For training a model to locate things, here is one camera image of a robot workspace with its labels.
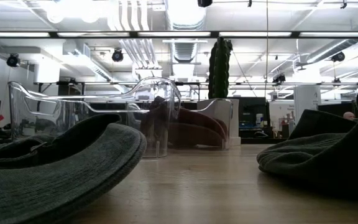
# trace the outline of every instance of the desk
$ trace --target desk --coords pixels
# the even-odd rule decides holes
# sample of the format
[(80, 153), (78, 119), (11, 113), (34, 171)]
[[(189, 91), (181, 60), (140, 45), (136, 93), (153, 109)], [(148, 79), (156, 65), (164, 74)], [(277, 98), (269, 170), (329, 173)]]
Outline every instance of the desk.
[(64, 223), (358, 223), (358, 202), (292, 189), (258, 170), (266, 145), (143, 160)]

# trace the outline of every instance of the transparent container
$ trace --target transparent container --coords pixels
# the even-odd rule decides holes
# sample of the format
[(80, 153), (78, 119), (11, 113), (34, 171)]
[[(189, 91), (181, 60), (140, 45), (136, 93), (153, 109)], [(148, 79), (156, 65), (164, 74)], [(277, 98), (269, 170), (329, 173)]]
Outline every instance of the transparent container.
[(230, 122), (233, 105), (227, 99), (198, 102), (202, 110), (180, 108), (178, 118), (170, 123), (169, 143), (174, 148), (230, 146)]
[[(141, 93), (154, 99), (138, 100)], [(76, 123), (102, 113), (114, 113), (120, 123), (141, 131), (147, 138), (145, 158), (167, 155), (168, 127), (180, 107), (180, 92), (166, 78), (145, 78), (121, 95), (46, 96), (9, 82), (12, 138), (35, 134), (58, 136)]]

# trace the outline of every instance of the person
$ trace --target person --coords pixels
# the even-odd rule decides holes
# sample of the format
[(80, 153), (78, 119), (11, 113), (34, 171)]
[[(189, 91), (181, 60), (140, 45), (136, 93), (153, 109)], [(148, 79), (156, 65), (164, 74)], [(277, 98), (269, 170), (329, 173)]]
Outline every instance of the person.
[(356, 116), (354, 116), (354, 113), (352, 112), (346, 112), (343, 114), (343, 118), (353, 121)]

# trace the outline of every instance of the table surface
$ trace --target table surface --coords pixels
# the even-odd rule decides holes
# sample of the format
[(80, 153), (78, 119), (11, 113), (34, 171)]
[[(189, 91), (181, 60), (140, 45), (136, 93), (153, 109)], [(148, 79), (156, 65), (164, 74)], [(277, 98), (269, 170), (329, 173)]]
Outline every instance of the table surface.
[(64, 223), (358, 223), (358, 202), (329, 198), (262, 173), (266, 145), (171, 150), (142, 160), (119, 185)]

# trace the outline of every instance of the ceiling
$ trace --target ceiling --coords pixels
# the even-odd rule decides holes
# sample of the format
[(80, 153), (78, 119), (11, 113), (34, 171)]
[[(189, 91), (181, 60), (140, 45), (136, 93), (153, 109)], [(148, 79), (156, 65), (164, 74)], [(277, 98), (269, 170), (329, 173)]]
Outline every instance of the ceiling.
[[(58, 24), (48, 22), (45, 7), (53, 3), (48, 0), (24, 1), (27, 6), (19, 1), (0, 0), (0, 30), (110, 30), (107, 25), (109, 16), (109, 1), (95, 1), (100, 18), (94, 23), (85, 23), (80, 18), (65, 18)], [(348, 6), (340, 9), (342, 1), (325, 0), (253, 0), (252, 7), (247, 7), (248, 1), (240, 0), (215, 0), (206, 8), (206, 20), (204, 30), (354, 30), (358, 29), (358, 1), (347, 1)], [(147, 2), (148, 23), (152, 30), (167, 30), (163, 0)], [(81, 39), (76, 40), (78, 45), (86, 43), (92, 50), (92, 58), (99, 62), (112, 75), (119, 74), (130, 80), (132, 75), (132, 61), (124, 54), (124, 60), (113, 62), (111, 54), (116, 47), (121, 47), (116, 39)], [(189, 80), (204, 82), (209, 67), (209, 53), (215, 43), (214, 39), (207, 39), (208, 43), (199, 44), (198, 53), (193, 62), (195, 65), (193, 77)], [(244, 75), (251, 82), (262, 82), (266, 71), (271, 71), (285, 60), (291, 59), (297, 54), (307, 55), (324, 47), (333, 40), (329, 39), (232, 39), (233, 54), (230, 58), (230, 82), (243, 82)], [(31, 46), (40, 47), (59, 60), (65, 62), (64, 55), (54, 46), (61, 46), (64, 40), (20, 40), (0, 39), (0, 47), (7, 46)], [(152, 40), (153, 47), (162, 67), (163, 77), (172, 76), (172, 60), (169, 44), (164, 44), (161, 39)], [(335, 75), (351, 73), (358, 70), (358, 44), (343, 50), (346, 59), (337, 62), (335, 69), (331, 61), (322, 61), (314, 64), (318, 67), (322, 81), (330, 82)], [(288, 67), (284, 72), (287, 79), (291, 79), (293, 67)], [(69, 64), (61, 75), (74, 76), (77, 79), (89, 80), (94, 75), (81, 65)], [(347, 82), (358, 82), (358, 76), (354, 76)]]

